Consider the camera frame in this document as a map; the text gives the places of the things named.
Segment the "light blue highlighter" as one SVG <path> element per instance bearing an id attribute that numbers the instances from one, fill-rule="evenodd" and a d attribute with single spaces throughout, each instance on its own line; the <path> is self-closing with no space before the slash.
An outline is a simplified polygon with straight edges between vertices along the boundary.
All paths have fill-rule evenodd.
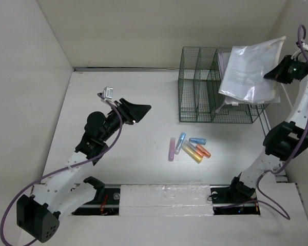
<path id="1" fill-rule="evenodd" d="M 179 139 L 177 141 L 177 144 L 176 144 L 176 147 L 175 147 L 175 154 L 178 155 L 180 150 L 181 150 L 181 147 L 184 143 L 184 140 L 185 140 L 185 137 L 186 137 L 186 134 L 185 133 L 181 133 L 180 136 L 179 136 Z"/>

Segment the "pink highlighter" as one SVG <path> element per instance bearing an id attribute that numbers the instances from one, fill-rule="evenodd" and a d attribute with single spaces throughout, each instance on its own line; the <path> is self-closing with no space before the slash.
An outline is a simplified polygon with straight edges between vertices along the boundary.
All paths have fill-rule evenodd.
<path id="1" fill-rule="evenodd" d="M 169 142 L 168 161 L 174 160 L 176 139 L 172 137 Z"/>

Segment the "yellow highlighter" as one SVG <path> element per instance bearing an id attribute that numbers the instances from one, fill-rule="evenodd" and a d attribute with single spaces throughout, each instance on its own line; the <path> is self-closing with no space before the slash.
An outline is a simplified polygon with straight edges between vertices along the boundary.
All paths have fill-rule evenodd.
<path id="1" fill-rule="evenodd" d="M 204 154 L 202 154 L 193 144 L 188 140 L 185 140 L 182 149 L 197 163 L 200 163 L 203 159 Z"/>

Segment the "dark blue highlighter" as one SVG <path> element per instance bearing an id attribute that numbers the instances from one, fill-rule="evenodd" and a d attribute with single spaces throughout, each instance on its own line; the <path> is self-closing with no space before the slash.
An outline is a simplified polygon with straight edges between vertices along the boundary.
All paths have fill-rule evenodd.
<path id="1" fill-rule="evenodd" d="M 189 138 L 188 141 L 191 142 L 191 143 L 200 144 L 200 145 L 206 144 L 205 138 Z"/>

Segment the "orange highlighter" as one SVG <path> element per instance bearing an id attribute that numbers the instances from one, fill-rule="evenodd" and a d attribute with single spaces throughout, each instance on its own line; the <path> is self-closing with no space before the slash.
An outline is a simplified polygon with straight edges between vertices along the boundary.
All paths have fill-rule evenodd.
<path id="1" fill-rule="evenodd" d="M 196 148 L 200 151 L 205 157 L 210 158 L 211 154 L 208 150 L 206 150 L 201 144 L 197 144 Z"/>

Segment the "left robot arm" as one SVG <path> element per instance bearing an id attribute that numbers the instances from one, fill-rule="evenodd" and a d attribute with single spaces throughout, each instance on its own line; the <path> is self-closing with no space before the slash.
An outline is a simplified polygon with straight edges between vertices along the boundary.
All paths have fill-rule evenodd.
<path id="1" fill-rule="evenodd" d="M 115 132 L 121 133 L 123 124 L 138 123 L 151 109 L 123 98 L 107 104 L 112 108 L 107 115 L 95 111 L 87 117 L 82 139 L 65 166 L 49 174 L 42 189 L 17 200 L 17 225 L 35 240 L 47 242 L 66 216 L 86 202 L 103 200 L 105 185 L 90 176 L 90 171 L 109 150 L 106 141 Z"/>

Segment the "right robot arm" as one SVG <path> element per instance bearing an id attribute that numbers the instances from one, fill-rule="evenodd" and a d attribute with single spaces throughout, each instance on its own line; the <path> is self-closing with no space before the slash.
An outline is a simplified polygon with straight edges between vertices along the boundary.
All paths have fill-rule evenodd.
<path id="1" fill-rule="evenodd" d="M 287 55 L 264 76 L 283 84 L 298 80 L 298 96 L 288 118 L 268 132 L 260 156 L 248 169 L 234 177 L 224 192 L 230 203 L 248 202 L 259 190 L 259 181 L 267 173 L 263 167 L 269 155 L 283 162 L 279 169 L 282 172 L 293 158 L 308 148 L 308 55 L 303 46 L 299 50 L 304 61 L 299 61 L 295 55 Z"/>

